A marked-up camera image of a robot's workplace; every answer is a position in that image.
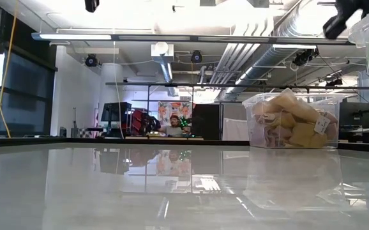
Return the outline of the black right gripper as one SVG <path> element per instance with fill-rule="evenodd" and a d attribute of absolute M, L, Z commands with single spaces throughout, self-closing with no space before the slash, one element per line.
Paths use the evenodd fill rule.
<path fill-rule="evenodd" d="M 346 30 L 346 19 L 357 10 L 362 10 L 362 17 L 369 14 L 369 0 L 336 0 L 338 15 L 331 17 L 323 25 L 323 33 L 327 39 L 337 39 Z"/>

